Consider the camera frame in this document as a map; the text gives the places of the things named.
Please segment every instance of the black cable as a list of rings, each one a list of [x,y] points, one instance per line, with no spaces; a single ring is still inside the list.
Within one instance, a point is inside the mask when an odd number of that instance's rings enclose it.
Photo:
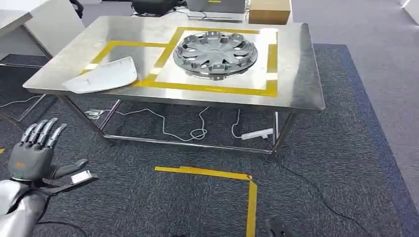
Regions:
[[[45,225],[45,224],[57,224],[57,225],[63,225],[63,226],[70,226],[70,227],[73,227],[74,229],[78,230],[82,234],[83,237],[88,237],[86,231],[84,231],[80,226],[77,226],[77,225],[74,225],[74,224],[61,222],[61,221],[44,221],[44,222],[38,222],[37,223],[37,225]]]
[[[49,201],[51,200],[51,198],[52,198],[53,196],[55,196],[55,195],[49,195],[49,196],[46,198],[45,205],[43,206],[43,210],[42,210],[41,215],[40,215],[40,216],[39,216],[39,218],[38,218],[38,221],[40,221],[40,220],[42,219],[42,217],[45,215],[46,210],[48,209],[48,204],[49,204]]]
[[[170,11],[170,12],[166,13],[165,15],[168,15],[168,14],[171,14],[171,13],[174,13],[174,12],[183,13],[183,14],[185,14],[188,18],[195,18],[195,17],[198,17],[198,16],[190,16],[190,15],[188,15],[188,13],[186,13],[186,12],[183,12],[183,11],[176,11],[176,10],[174,10],[174,11]],[[201,18],[201,20],[203,20],[203,19],[205,19],[205,18],[207,17],[207,15],[206,15],[204,12],[201,12],[201,11],[200,11],[200,13],[204,14],[204,16]]]
[[[326,201],[326,199],[325,199],[325,197],[323,196],[323,193],[322,193],[322,191],[319,189],[319,187],[314,183],[314,182],[312,182],[312,181],[310,181],[309,179],[307,179],[306,177],[304,177],[303,175],[301,175],[301,174],[299,174],[299,173],[297,173],[297,172],[295,172],[295,171],[292,171],[292,170],[290,170],[290,169],[288,169],[287,167],[285,167],[284,165],[282,165],[282,164],[278,164],[282,169],[284,169],[284,170],[286,170],[286,171],[288,171],[289,173],[291,173],[291,174],[293,174],[293,175],[295,175],[295,176],[297,176],[297,177],[299,177],[299,178],[301,178],[302,180],[304,180],[305,182],[307,182],[307,183],[309,183],[312,187],[314,187],[316,190],[317,190],[317,192],[318,192],[318,194],[319,194],[319,196],[320,196],[320,200],[322,201],[322,203],[323,203],[323,205],[327,208],[327,209],[329,209],[333,214],[335,214],[335,215],[337,215],[337,216],[340,216],[340,217],[343,217],[343,218],[345,218],[345,219],[347,219],[347,220],[350,220],[350,221],[352,221],[353,223],[355,223],[359,228],[361,228],[369,237],[373,237],[355,218],[352,218],[352,217],[349,217],[349,216],[345,216],[345,215],[343,215],[343,214],[341,214],[341,213],[339,213],[339,212],[337,212],[337,211],[335,211],[335,210],[333,210],[333,208],[331,208],[330,207],[330,205],[328,204],[328,202]]]
[[[43,221],[43,222],[39,222],[42,219],[42,217],[45,215],[46,211],[48,210],[49,201],[51,201],[51,198],[54,197],[54,196],[56,196],[56,195],[57,194],[48,195],[48,197],[46,198],[46,201],[45,201],[45,205],[43,206],[42,214],[39,216],[38,222],[36,223],[36,225],[59,224],[59,225],[64,225],[64,226],[71,226],[74,229],[80,231],[82,233],[82,236],[83,237],[88,237],[86,231],[84,231],[80,226],[77,226],[77,225],[74,225],[74,224],[71,224],[71,223],[61,222],[61,221]]]

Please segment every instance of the dark gray carpet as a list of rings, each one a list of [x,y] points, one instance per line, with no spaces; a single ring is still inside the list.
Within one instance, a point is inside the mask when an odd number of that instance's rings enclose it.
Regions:
[[[265,220],[280,215],[295,236],[364,237],[353,222],[331,213],[307,182],[280,168],[290,169],[315,182],[338,212],[357,219],[375,237],[414,237],[419,217],[394,157],[371,108],[344,45],[315,45],[327,108],[318,115],[301,116],[279,158],[240,152],[119,141],[107,146],[61,103],[50,97],[46,113],[35,111],[27,119],[59,117],[69,124],[56,149],[55,161],[69,164],[90,160],[89,169],[101,180],[51,201],[44,220],[66,221],[83,227],[94,237],[243,237],[248,184],[244,181],[154,171],[154,166],[196,166],[250,174],[258,186],[257,236],[267,236]],[[19,90],[33,70],[0,68],[0,104],[29,98]],[[84,110],[108,108],[112,101],[75,100]],[[6,108],[13,114],[24,105]],[[188,137],[200,126],[203,108],[124,102],[121,112],[151,108],[167,117],[167,131]],[[204,113],[204,142],[267,147],[261,139],[241,142],[230,134],[236,111],[210,108]],[[270,112],[243,110],[237,133],[265,129]],[[109,133],[165,138],[161,120],[147,112],[115,116]],[[8,176],[10,148],[20,131],[0,120],[1,178]],[[37,227],[37,237],[81,236],[70,227]]]

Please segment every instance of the white power strip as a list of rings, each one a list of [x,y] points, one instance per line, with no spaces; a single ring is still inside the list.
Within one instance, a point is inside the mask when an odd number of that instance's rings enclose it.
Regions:
[[[268,128],[265,130],[260,130],[260,131],[256,131],[256,132],[250,132],[250,133],[245,133],[242,134],[242,140],[248,140],[251,138],[255,138],[255,137],[262,137],[263,139],[268,138],[268,135],[273,134],[274,133],[274,129],[273,128]]]

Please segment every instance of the cardboard box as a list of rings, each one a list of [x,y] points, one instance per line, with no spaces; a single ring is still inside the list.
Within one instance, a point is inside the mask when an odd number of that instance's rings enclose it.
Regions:
[[[291,12],[290,0],[253,0],[249,24],[285,25]]]

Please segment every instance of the gray floor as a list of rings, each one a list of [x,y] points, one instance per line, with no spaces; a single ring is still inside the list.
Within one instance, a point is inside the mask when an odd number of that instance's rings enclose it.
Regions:
[[[45,221],[66,221],[91,237],[243,237],[246,230],[246,182],[154,171],[154,166],[195,166],[246,173],[258,185],[257,236],[266,237],[265,220],[279,215],[294,236],[366,237],[353,222],[331,213],[316,189],[279,164],[316,183],[338,212],[356,218],[375,237],[416,237],[419,215],[414,208],[368,96],[345,45],[316,44],[316,57],[327,108],[301,115],[279,157],[138,142],[103,143],[53,96],[42,102],[26,122],[58,117],[69,127],[55,150],[55,163],[90,160],[100,180],[54,197]],[[21,84],[31,69],[0,67],[0,104],[28,98]],[[83,109],[108,108],[112,101],[78,97]],[[6,107],[13,115],[24,103]],[[167,130],[187,137],[200,126],[202,108],[124,101],[119,111],[151,108],[167,117]],[[209,131],[204,142],[247,147],[269,146],[262,139],[241,141],[230,134],[233,109],[210,108],[203,114]],[[243,110],[237,133],[266,128],[272,112]],[[150,113],[116,115],[111,134],[169,139],[161,120]],[[7,158],[21,131],[0,119],[0,179],[8,177]],[[60,225],[37,227],[36,237],[80,236]]]
[[[346,44],[419,208],[419,26],[398,0],[292,0],[314,43]]]

